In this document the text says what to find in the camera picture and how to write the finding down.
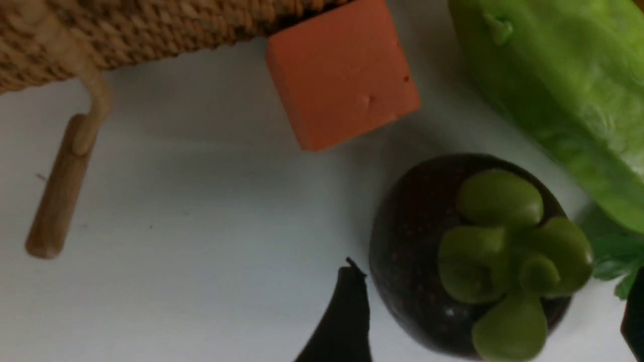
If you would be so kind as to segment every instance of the wooden handle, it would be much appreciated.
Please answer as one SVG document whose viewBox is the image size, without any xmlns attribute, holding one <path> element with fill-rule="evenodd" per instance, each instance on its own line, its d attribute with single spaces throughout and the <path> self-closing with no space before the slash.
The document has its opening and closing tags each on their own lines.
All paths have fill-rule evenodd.
<svg viewBox="0 0 644 362">
<path fill-rule="evenodd" d="M 88 152 L 84 155 L 79 156 L 73 151 L 74 141 L 85 117 L 85 115 L 76 115 L 67 125 L 61 148 L 29 232 L 25 249 L 29 255 L 36 258 L 54 259 L 61 253 L 64 246 L 90 161 L 91 150 L 94 147 L 94 140 L 92 140 Z"/>
<path fill-rule="evenodd" d="M 86 116 L 74 116 L 67 126 L 25 244 L 32 256 L 53 259 L 61 253 L 65 243 L 91 150 L 100 125 L 111 109 L 113 96 L 99 69 L 67 31 L 47 0 L 13 0 L 12 3 L 21 16 L 21 26 L 30 29 L 49 57 L 78 76 L 92 99 L 90 112 Z"/>
</svg>

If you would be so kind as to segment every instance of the wicker basket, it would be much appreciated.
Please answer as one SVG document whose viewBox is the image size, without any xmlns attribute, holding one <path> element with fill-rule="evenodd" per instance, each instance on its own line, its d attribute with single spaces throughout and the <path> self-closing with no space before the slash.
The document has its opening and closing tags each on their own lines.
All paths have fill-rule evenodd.
<svg viewBox="0 0 644 362">
<path fill-rule="evenodd" d="M 38 258 L 64 245 L 112 95 L 100 71 L 256 36 L 347 0 L 0 0 L 0 94 L 78 77 L 91 93 L 71 118 L 27 239 Z"/>
</svg>

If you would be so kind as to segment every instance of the green plant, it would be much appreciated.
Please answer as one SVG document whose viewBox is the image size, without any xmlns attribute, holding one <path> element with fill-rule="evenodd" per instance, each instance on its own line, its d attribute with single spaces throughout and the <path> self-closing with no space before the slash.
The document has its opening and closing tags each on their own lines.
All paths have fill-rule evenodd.
<svg viewBox="0 0 644 362">
<path fill-rule="evenodd" d="M 488 102 L 644 233 L 644 15 L 632 0 L 450 0 Z"/>
<path fill-rule="evenodd" d="M 501 170 L 467 179 L 457 200 L 473 225 L 445 233 L 439 275 L 463 303 L 498 303 L 472 331 L 488 361 L 527 361 L 547 339 L 541 298 L 570 296 L 592 274 L 592 249 L 570 220 L 542 220 L 544 204 L 527 180 Z"/>
<path fill-rule="evenodd" d="M 615 295 L 626 300 L 638 269 L 644 267 L 644 235 L 618 225 L 596 205 L 580 226 L 595 255 L 592 276 L 603 281 L 621 278 L 615 287 Z"/>
</svg>

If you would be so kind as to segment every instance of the orange cube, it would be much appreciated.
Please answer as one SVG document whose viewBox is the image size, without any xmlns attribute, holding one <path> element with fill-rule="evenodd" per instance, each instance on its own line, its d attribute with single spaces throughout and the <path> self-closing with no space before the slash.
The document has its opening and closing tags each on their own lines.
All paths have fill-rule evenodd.
<svg viewBox="0 0 644 362">
<path fill-rule="evenodd" d="M 335 146 L 421 107 L 384 0 L 354 0 L 271 36 L 266 62 L 302 149 Z"/>
</svg>

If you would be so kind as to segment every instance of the white table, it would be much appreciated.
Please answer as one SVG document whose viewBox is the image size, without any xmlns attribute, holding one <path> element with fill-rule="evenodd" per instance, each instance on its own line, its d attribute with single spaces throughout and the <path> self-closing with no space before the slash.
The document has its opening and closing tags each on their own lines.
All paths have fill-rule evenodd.
<svg viewBox="0 0 644 362">
<path fill-rule="evenodd" d="M 587 197 L 478 98 L 445 0 L 392 13 L 422 111 L 330 151 L 299 150 L 265 41 L 109 74 L 116 109 L 95 149 L 67 248 L 23 240 L 77 81 L 0 97 L 0 356 L 16 362 L 292 361 L 366 248 L 384 190 L 437 153 L 482 151 L 541 178 L 575 215 Z M 613 284 L 575 299 L 538 359 L 630 362 Z M 372 284 L 377 362 L 453 361 L 415 344 Z"/>
</svg>

